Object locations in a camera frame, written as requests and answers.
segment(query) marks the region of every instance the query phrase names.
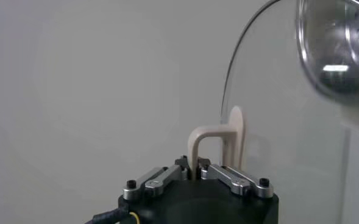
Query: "beige plastic hook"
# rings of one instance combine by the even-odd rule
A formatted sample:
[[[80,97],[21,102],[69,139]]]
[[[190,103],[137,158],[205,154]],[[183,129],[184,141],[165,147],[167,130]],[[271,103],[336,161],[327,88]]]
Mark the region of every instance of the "beige plastic hook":
[[[235,106],[230,112],[228,124],[196,128],[188,140],[188,164],[191,179],[196,179],[199,143],[207,137],[220,137],[226,144],[222,146],[222,165],[241,169],[244,137],[246,129],[241,108]]]

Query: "metal bowl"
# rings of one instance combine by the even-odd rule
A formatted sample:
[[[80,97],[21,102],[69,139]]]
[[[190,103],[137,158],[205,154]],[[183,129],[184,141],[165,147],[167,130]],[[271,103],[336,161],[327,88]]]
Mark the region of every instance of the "metal bowl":
[[[359,1],[299,0],[297,42],[316,91],[359,104]]]

